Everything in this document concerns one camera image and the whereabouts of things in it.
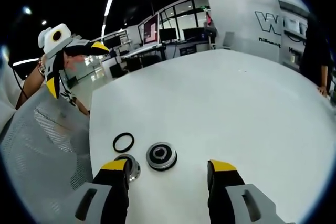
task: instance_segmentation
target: glass wall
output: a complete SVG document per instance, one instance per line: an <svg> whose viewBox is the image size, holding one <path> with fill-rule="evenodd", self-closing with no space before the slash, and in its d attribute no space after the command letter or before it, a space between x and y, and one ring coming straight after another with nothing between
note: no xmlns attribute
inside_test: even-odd
<svg viewBox="0 0 336 224"><path fill-rule="evenodd" d="M197 27L195 14L183 15L181 17L178 17L177 23L179 24L178 30L180 33L180 39L182 41L184 40L184 33L183 33L184 29Z"/></svg>
<svg viewBox="0 0 336 224"><path fill-rule="evenodd" d="M209 12L208 0L187 0L163 9L159 13L159 29L175 28L177 39L184 41L184 29L204 26L205 8ZM141 40L143 40L143 24L139 25L138 29Z"/></svg>

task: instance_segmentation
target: floor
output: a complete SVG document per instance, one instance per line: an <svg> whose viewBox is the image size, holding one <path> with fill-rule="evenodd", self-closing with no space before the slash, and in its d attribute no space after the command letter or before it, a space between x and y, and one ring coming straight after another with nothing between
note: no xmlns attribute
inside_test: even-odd
<svg viewBox="0 0 336 224"><path fill-rule="evenodd" d="M90 110L94 90L108 84L112 80L105 75L103 68L99 67L92 74L80 79L79 83L71 90L81 103Z"/></svg>

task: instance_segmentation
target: ceiling light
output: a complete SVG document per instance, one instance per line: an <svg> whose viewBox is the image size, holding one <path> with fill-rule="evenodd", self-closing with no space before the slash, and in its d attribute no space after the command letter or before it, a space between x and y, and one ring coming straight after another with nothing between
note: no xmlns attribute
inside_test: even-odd
<svg viewBox="0 0 336 224"><path fill-rule="evenodd" d="M17 65L24 64L24 63L32 62L32 61L38 61L38 59L39 59L39 58L18 61L18 62L16 62L16 63L13 63L13 67L15 67L15 66L17 66Z"/></svg>
<svg viewBox="0 0 336 224"><path fill-rule="evenodd" d="M108 15L109 15L110 7L111 7L111 4L112 4L112 1L113 1L113 0L107 0L107 5L106 5L106 9L105 9L105 14L104 14L104 16L108 16Z"/></svg>
<svg viewBox="0 0 336 224"><path fill-rule="evenodd" d="M30 15L30 14L31 14L31 11L32 11L32 10L30 10L29 7L27 7L27 6L23 7L23 12L24 12L25 14Z"/></svg>
<svg viewBox="0 0 336 224"><path fill-rule="evenodd" d="M103 27L101 28L101 37L104 37L105 27L106 27L106 25L104 24Z"/></svg>

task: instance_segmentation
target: white round table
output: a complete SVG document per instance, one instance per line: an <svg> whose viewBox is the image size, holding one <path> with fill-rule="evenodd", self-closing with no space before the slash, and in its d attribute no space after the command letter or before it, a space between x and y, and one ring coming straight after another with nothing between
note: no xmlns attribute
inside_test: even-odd
<svg viewBox="0 0 336 224"><path fill-rule="evenodd" d="M93 93L92 171L119 155L112 141L130 132L135 145L128 154L142 172L130 185L127 223L210 223L209 159L236 166L284 221L299 223L333 169L333 113L312 82L280 64L228 50L183 56ZM161 141L179 157L172 169L156 172L145 156Z"/></svg>

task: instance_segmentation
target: monitor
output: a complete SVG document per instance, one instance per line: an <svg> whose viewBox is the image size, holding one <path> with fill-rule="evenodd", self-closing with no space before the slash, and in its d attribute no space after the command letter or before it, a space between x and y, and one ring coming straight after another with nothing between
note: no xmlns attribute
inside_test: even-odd
<svg viewBox="0 0 336 224"><path fill-rule="evenodd" d="M204 27L195 27L183 30L185 41L207 41L208 36L205 34Z"/></svg>
<svg viewBox="0 0 336 224"><path fill-rule="evenodd" d="M161 41L177 39L175 28L161 29L159 30L159 34Z"/></svg>
<svg viewBox="0 0 336 224"><path fill-rule="evenodd" d="M109 39L104 39L104 45L109 49L120 46L121 45L120 37L114 36Z"/></svg>
<svg viewBox="0 0 336 224"><path fill-rule="evenodd" d="M159 15L155 14L143 24L143 44L159 42Z"/></svg>

